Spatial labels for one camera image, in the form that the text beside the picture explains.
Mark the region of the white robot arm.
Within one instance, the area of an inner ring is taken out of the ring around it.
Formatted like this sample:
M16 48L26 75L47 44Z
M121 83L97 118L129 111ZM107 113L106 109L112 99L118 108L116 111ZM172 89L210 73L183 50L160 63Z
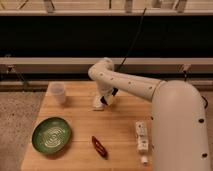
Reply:
M153 171L211 171L205 107L193 85L119 73L109 58L88 75L101 96L117 88L152 103Z

